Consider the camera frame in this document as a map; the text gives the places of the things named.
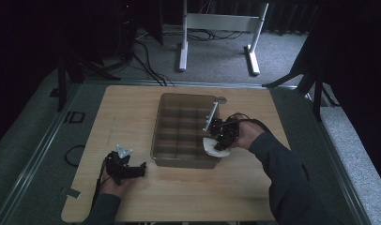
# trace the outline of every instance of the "wooden table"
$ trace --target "wooden table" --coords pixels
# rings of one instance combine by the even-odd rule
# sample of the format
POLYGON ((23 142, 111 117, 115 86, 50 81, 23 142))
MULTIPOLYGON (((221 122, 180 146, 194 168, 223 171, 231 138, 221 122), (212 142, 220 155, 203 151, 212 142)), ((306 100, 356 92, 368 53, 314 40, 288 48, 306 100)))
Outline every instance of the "wooden table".
POLYGON ((146 161, 121 203, 116 221, 274 220, 269 210, 270 180, 262 164, 244 149, 233 149, 213 170, 158 167, 150 157, 160 96, 163 93, 227 98, 222 119, 241 112, 263 121, 288 147, 280 118, 267 90, 214 87, 109 86, 99 107, 72 188, 62 212, 66 222, 83 221, 90 211, 102 160, 117 144, 132 148, 130 166, 146 161))

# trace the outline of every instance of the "plastic organizer tray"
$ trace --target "plastic organizer tray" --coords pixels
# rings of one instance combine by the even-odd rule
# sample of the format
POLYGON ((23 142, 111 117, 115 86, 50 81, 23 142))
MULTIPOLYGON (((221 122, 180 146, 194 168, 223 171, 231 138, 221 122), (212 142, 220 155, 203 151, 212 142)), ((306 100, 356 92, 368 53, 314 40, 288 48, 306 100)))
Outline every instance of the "plastic organizer tray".
MULTIPOLYGON (((160 105, 153 136, 151 157, 158 166, 213 169, 220 161, 203 147, 206 118, 214 107, 214 96, 165 93, 160 105)), ((219 116, 219 108, 214 117, 219 116)))

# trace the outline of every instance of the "metal stand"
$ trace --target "metal stand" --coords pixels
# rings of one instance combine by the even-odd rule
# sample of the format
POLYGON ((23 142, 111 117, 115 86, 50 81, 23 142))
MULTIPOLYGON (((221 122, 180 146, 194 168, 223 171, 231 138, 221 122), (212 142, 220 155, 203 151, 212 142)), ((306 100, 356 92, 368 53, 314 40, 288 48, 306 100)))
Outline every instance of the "metal stand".
POLYGON ((230 16, 230 15, 212 15, 212 14, 196 14, 188 13, 188 0, 184 1, 184 11, 182 19, 182 46, 179 59, 179 70, 187 69, 188 41, 187 31, 189 29, 211 29, 211 30, 230 30, 253 32, 254 36, 250 45, 247 46, 247 57, 251 63, 251 72, 253 75, 260 74, 260 69, 257 63, 255 48, 258 38, 260 37, 264 19, 267 14, 268 3, 264 3, 260 17, 245 17, 245 16, 230 16))

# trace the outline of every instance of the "dark sleeve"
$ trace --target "dark sleeve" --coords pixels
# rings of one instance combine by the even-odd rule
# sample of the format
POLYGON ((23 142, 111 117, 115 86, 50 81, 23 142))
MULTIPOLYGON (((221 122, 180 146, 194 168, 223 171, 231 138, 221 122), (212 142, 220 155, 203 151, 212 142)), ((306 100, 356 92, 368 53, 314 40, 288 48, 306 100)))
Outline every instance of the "dark sleeve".
POLYGON ((307 181, 301 160, 271 133, 265 132, 251 144, 250 152, 262 162, 272 184, 270 210, 281 224, 338 224, 319 194, 307 181))
POLYGON ((84 225, 114 224, 114 219, 120 206, 120 198, 111 194, 100 194, 95 201, 90 214, 82 223, 84 225))

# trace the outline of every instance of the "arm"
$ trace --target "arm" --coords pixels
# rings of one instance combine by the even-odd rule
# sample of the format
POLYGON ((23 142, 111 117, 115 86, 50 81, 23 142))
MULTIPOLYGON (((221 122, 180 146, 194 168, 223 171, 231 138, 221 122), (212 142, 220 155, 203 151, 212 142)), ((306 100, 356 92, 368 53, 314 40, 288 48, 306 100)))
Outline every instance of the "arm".
POLYGON ((319 194, 307 181, 301 160, 270 132, 252 122, 239 123, 234 147, 248 149, 262 162, 271 179, 270 210, 281 224, 338 224, 324 206, 319 194))
POLYGON ((118 186, 106 172, 103 171, 102 185, 100 186, 99 195, 95 201, 90 214, 82 223, 83 225, 111 225, 114 224, 114 219, 121 200, 129 191, 133 179, 126 179, 118 186))

